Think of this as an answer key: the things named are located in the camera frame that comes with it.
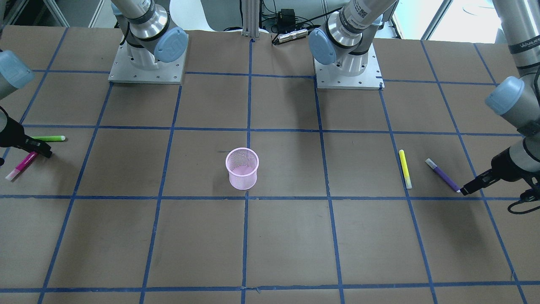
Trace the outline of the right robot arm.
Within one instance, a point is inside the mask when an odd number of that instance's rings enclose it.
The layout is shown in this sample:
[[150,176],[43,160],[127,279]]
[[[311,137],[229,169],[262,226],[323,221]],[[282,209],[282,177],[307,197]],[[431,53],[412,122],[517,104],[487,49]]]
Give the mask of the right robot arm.
[[[112,0],[111,7],[123,33],[108,80],[118,84],[170,84],[183,82],[189,35],[170,13],[154,0]],[[23,88],[35,77],[11,50],[1,50],[1,99]],[[21,123],[1,107],[1,148],[52,156],[43,140],[25,134]]]

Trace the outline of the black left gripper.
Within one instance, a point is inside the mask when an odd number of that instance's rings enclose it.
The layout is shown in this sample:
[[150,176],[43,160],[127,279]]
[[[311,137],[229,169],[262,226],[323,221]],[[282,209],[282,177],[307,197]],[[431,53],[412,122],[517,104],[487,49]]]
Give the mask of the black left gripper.
[[460,193],[464,196],[488,188],[497,181],[516,182],[521,179],[528,179],[530,174],[521,169],[510,157],[510,148],[500,152],[491,160],[491,169],[476,176],[472,181],[460,188]]

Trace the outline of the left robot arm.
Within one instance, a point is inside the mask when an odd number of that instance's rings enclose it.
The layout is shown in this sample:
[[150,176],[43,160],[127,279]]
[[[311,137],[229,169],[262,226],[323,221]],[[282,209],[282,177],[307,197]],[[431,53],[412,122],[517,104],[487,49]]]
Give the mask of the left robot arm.
[[[340,63],[347,55],[363,55],[372,45],[368,28],[393,4],[392,0],[350,0],[332,12],[328,21],[308,36],[314,59],[323,65]],[[470,195],[499,180],[524,180],[525,196],[539,198],[539,2],[494,0],[519,77],[502,81],[486,98],[486,105],[513,125],[524,139],[491,160],[491,168],[460,189]]]

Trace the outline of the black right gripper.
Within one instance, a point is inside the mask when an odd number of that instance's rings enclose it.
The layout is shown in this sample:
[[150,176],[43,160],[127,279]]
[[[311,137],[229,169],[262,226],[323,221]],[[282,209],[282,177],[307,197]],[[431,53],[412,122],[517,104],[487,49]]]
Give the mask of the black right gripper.
[[26,152],[36,152],[46,158],[52,157],[52,150],[49,144],[43,140],[27,137],[24,128],[17,121],[12,119],[3,107],[1,109],[1,130],[0,147],[15,147]]

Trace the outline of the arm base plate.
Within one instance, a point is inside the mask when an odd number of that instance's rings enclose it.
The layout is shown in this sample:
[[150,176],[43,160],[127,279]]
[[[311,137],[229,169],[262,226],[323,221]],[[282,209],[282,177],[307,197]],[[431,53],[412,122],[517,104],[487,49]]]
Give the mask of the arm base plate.
[[324,65],[316,59],[313,63],[318,88],[379,90],[385,87],[374,45],[365,54],[343,54],[333,64]]
[[173,84],[183,82],[189,35],[173,33],[158,43],[143,42],[129,34],[118,47],[109,81],[130,84]]

